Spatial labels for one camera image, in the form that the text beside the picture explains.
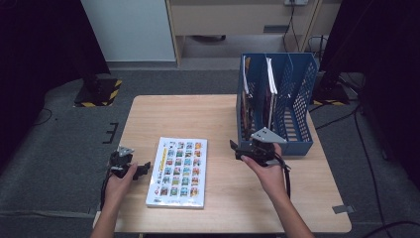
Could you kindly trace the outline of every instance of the wall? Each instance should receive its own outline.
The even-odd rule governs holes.
[[[164,0],[81,0],[106,61],[175,61]]]

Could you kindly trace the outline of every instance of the wooden table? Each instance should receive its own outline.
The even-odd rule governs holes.
[[[159,137],[208,140],[205,204],[202,210],[147,208],[151,173],[134,181],[122,204],[116,232],[282,233],[260,181],[235,160],[236,95],[147,95],[133,102],[121,145],[135,149],[133,160],[153,162]],[[322,146],[308,117],[314,144],[305,157],[285,157],[291,166],[291,199],[313,232],[345,233],[347,213]]]

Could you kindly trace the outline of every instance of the person's right hand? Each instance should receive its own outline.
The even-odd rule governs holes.
[[[281,148],[277,143],[273,143],[275,152],[281,155]],[[241,159],[253,170],[259,178],[263,190],[271,200],[283,199],[287,196],[284,185],[283,168],[280,165],[261,167],[252,158],[241,156]]]

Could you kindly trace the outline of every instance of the person's left hand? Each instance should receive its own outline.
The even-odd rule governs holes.
[[[133,180],[133,175],[137,170],[137,162],[134,162],[123,178],[118,178],[111,175],[108,179],[105,190],[105,204],[104,206],[117,206],[119,207],[123,198],[126,196],[130,189],[130,184]]]

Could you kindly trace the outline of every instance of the hand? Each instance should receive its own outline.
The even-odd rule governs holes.
[[[273,143],[275,152],[281,155],[281,148],[277,143]],[[259,178],[263,190],[271,200],[283,199],[287,196],[284,185],[283,168],[280,165],[261,167],[252,158],[241,156],[241,159],[253,170]]]
[[[138,163],[133,163],[123,178],[111,175],[108,179],[105,190],[105,206],[119,207],[130,189],[133,175],[136,173]]]

